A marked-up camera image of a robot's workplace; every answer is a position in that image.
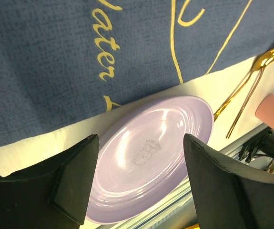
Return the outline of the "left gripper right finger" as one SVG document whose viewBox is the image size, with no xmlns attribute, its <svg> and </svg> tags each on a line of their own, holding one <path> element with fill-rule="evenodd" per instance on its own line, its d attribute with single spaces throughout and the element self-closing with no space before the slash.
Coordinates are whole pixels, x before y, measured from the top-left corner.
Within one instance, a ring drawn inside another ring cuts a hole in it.
<svg viewBox="0 0 274 229">
<path fill-rule="evenodd" d="M 274 174 L 239 162 L 192 134 L 184 157 L 202 229 L 274 229 Z"/>
</svg>

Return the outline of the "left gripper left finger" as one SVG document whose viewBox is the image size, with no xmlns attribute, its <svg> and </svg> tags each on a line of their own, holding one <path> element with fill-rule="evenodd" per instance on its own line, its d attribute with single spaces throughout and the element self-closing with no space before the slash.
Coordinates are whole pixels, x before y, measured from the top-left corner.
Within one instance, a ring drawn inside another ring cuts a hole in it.
<svg viewBox="0 0 274 229">
<path fill-rule="evenodd" d="M 90 135 L 0 176 L 0 229 L 78 229 L 85 222 L 98 152 L 99 137 Z"/>
</svg>

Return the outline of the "purple plastic plate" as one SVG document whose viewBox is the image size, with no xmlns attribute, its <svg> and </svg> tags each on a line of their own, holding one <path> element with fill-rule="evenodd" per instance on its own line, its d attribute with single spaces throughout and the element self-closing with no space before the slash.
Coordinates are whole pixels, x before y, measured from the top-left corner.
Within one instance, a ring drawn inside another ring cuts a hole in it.
<svg viewBox="0 0 274 229">
<path fill-rule="evenodd" d="M 190 95 L 153 100 L 130 111 L 101 137 L 86 219 L 113 224 L 135 217 L 188 175 L 183 138 L 207 143 L 213 112 Z"/>
</svg>

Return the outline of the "blue cloth placemat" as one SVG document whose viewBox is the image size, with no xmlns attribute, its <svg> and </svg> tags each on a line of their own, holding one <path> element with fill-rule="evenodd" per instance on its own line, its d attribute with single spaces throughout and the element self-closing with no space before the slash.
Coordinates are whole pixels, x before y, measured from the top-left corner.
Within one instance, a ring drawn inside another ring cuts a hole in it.
<svg viewBox="0 0 274 229">
<path fill-rule="evenodd" d="M 274 46 L 274 0 L 0 0 L 0 146 Z"/>
</svg>

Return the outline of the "gold spoon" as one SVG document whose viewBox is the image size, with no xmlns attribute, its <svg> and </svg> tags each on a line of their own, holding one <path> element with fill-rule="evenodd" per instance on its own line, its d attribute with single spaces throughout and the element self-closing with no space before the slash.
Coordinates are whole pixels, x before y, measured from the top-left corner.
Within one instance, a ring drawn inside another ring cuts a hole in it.
<svg viewBox="0 0 274 229">
<path fill-rule="evenodd" d="M 263 73 L 264 69 L 274 62 L 274 48 L 260 55 L 254 61 L 249 74 L 245 80 L 242 80 L 241 83 L 236 87 L 236 89 L 229 95 L 229 97 L 221 104 L 221 106 L 214 113 L 214 121 L 220 116 L 223 110 L 230 104 L 230 102 L 238 95 L 238 93 L 246 86 L 254 72 L 260 71 L 260 74 Z"/>
</svg>

